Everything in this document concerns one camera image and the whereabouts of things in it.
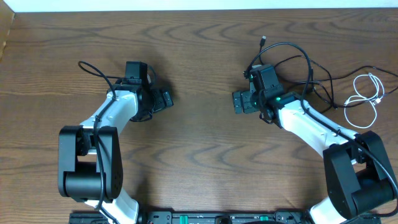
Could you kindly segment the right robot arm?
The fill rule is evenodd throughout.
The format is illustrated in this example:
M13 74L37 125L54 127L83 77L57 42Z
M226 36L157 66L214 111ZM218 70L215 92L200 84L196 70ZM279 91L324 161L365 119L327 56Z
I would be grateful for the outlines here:
M261 120L297 135L323 158L328 196L309 210L313 223L371 219L371 210L397 199L397 181L376 133L346 129L285 92L272 65L256 65L245 77L249 89L233 93L235 112L259 112Z

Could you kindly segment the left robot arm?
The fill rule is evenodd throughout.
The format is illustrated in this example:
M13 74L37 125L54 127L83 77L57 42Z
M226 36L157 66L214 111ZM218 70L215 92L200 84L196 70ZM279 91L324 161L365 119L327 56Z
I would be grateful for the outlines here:
M147 217L123 188L119 136L129 122L149 121L173 106L170 93L155 88L157 74L148 64L126 62L125 75L114 83L92 64L79 61L85 72L108 83L104 103L76 126L58 136L58 191L85 203L108 223L146 223Z

